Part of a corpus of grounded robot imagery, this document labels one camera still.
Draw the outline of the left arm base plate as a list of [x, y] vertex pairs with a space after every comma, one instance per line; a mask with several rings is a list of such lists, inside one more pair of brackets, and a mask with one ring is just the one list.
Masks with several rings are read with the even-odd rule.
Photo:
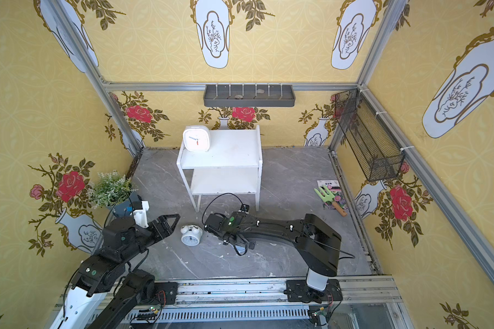
[[169, 306], [176, 304], [178, 293], [177, 282], [155, 282], [150, 303], [152, 305]]

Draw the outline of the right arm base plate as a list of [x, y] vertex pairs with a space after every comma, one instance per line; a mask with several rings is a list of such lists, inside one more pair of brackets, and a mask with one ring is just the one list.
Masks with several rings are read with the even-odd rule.
[[323, 291], [317, 291], [309, 287], [305, 279], [287, 280], [284, 294], [287, 296], [289, 302], [302, 302], [305, 304], [309, 304], [310, 302], [325, 304], [341, 302], [343, 300], [340, 284], [335, 279], [329, 279]]

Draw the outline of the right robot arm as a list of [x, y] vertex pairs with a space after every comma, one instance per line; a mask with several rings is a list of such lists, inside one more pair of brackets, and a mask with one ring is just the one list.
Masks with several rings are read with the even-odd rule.
[[330, 278], [338, 274], [342, 237], [321, 218], [307, 214], [290, 221], [264, 219], [247, 212], [233, 212], [230, 217], [212, 213], [204, 229], [225, 245], [249, 249], [257, 241], [292, 246], [308, 266], [306, 285], [324, 291]]

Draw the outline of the white twin-bell alarm clock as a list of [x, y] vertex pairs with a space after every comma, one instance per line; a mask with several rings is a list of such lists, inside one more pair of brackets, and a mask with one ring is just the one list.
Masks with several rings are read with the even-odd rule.
[[189, 247], [194, 247], [200, 244], [203, 229], [197, 225], [182, 226], [181, 229], [181, 242]]

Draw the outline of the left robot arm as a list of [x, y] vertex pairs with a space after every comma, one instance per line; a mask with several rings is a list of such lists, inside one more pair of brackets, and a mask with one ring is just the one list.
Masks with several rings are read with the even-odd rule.
[[157, 282], [131, 267], [139, 254], [174, 233], [180, 215], [162, 215], [143, 228], [133, 217], [114, 219], [102, 231], [103, 244], [72, 275], [52, 328], [116, 328], [138, 306], [163, 310], [175, 303], [178, 283]]

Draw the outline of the white square alarm clock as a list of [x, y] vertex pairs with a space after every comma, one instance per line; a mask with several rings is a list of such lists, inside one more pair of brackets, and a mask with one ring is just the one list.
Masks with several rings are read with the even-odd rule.
[[208, 152], [211, 146], [210, 130], [206, 126], [187, 126], [183, 131], [183, 145], [189, 152]]

